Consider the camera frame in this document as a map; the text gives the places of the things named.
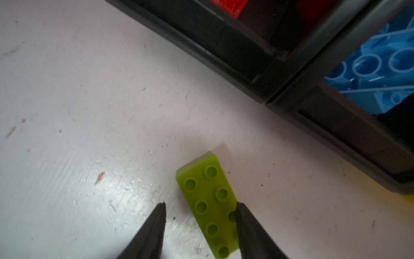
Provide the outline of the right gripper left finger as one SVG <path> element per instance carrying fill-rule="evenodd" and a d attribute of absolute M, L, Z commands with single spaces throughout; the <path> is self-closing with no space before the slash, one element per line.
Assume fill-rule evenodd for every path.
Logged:
<path fill-rule="evenodd" d="M 156 205 L 118 259 L 160 259 L 166 226 L 166 204 Z"/>

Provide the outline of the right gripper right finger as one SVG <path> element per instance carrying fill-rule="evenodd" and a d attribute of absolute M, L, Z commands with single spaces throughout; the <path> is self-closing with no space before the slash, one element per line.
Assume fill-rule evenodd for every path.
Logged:
<path fill-rule="evenodd" d="M 247 206 L 237 202 L 236 226 L 243 259 L 288 259 Z"/>

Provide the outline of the green lego brick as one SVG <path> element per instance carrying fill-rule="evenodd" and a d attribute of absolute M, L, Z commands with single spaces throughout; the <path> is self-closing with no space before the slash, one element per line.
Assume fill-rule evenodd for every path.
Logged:
<path fill-rule="evenodd" d="M 239 248 L 236 196 L 215 154 L 207 152 L 176 172 L 176 181 L 214 257 Z"/>

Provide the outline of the blue lego brick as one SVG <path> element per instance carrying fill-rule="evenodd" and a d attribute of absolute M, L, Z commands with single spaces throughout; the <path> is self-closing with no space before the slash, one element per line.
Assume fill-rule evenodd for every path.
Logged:
<path fill-rule="evenodd" d="M 414 92 L 414 6 L 390 20 L 326 77 L 370 114 L 383 114 Z"/>

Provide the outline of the red lego brick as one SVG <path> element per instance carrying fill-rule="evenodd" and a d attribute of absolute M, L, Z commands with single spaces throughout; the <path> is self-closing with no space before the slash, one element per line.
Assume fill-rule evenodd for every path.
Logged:
<path fill-rule="evenodd" d="M 248 0 L 212 0 L 212 2 L 233 18 L 238 18 Z"/>

